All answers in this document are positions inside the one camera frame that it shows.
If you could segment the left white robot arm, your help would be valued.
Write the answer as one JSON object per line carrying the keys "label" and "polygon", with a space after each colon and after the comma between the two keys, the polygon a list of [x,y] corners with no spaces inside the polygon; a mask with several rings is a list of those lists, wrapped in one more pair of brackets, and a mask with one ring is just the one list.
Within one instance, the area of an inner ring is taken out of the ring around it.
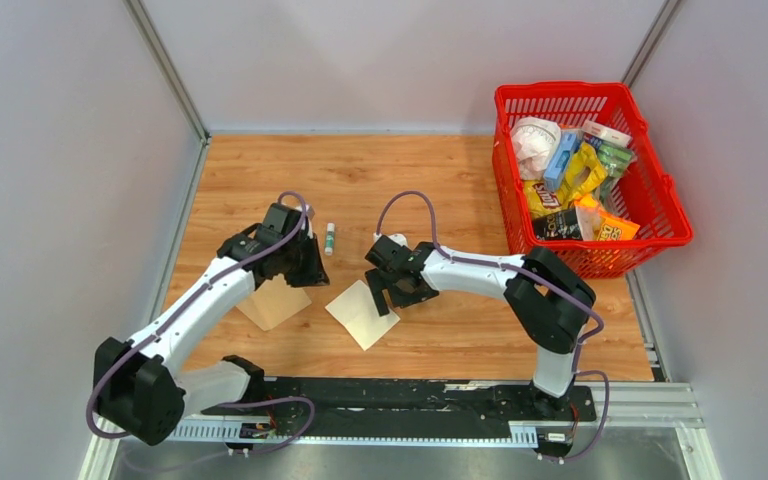
{"label": "left white robot arm", "polygon": [[90,430],[154,446],[182,419],[209,408],[259,411],[266,389],[254,380],[252,363],[231,355],[199,370],[182,367],[219,321],[267,281],[280,276],[292,288],[329,285],[312,218],[305,201],[272,203],[262,221],[220,245],[198,280],[160,316],[126,340],[104,340],[85,410]]}

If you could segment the white letter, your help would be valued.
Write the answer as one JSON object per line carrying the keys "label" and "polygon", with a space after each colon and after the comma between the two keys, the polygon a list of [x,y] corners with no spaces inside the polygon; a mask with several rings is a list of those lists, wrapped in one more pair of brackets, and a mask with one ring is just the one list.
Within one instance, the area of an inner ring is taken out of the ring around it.
{"label": "white letter", "polygon": [[369,350],[400,321],[388,307],[384,315],[379,314],[369,287],[361,280],[355,281],[325,309],[363,351]]}

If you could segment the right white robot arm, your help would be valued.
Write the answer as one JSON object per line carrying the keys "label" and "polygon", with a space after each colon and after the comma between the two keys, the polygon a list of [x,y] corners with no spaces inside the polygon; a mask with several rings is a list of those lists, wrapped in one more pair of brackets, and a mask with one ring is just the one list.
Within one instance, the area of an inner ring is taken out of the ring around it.
{"label": "right white robot arm", "polygon": [[437,297],[465,292],[502,300],[537,347],[530,402],[552,419],[571,402],[579,341],[593,318],[595,291],[553,251],[491,256],[433,242],[410,248],[380,236],[365,255],[365,273],[379,315]]}

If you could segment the green white glue stick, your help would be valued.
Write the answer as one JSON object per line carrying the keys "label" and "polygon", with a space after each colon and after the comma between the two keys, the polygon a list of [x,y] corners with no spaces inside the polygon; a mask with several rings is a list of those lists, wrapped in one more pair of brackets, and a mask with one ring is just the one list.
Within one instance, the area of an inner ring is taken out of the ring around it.
{"label": "green white glue stick", "polygon": [[327,256],[331,256],[334,253],[335,238],[336,238],[336,225],[334,223],[329,222],[326,226],[326,234],[325,234],[325,241],[324,241],[324,253]]}

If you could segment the brown paper envelope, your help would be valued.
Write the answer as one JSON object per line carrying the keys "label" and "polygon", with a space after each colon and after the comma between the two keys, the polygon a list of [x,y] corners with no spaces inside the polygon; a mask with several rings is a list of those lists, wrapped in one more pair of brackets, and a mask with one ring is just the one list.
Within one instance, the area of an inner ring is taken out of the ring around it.
{"label": "brown paper envelope", "polygon": [[264,281],[236,305],[262,331],[269,331],[312,304],[303,288],[291,287],[283,275]]}

